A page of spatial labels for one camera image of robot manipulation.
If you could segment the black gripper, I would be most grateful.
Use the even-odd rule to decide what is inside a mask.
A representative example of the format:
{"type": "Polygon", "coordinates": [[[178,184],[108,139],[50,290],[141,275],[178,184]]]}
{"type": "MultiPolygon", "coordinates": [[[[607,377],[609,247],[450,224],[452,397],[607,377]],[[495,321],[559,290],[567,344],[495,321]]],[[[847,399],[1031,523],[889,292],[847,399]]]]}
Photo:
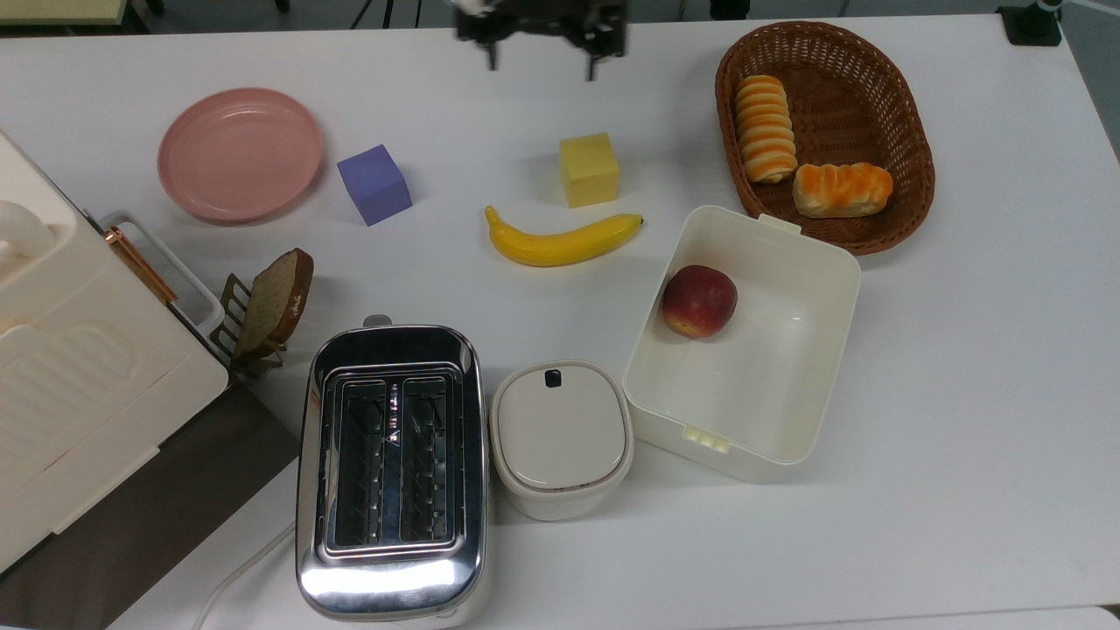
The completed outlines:
{"type": "Polygon", "coordinates": [[[585,78],[596,78],[600,59],[627,53],[627,1],[456,1],[457,37],[486,49],[491,72],[500,68],[500,41],[516,33],[564,39],[587,53],[585,78]]]}

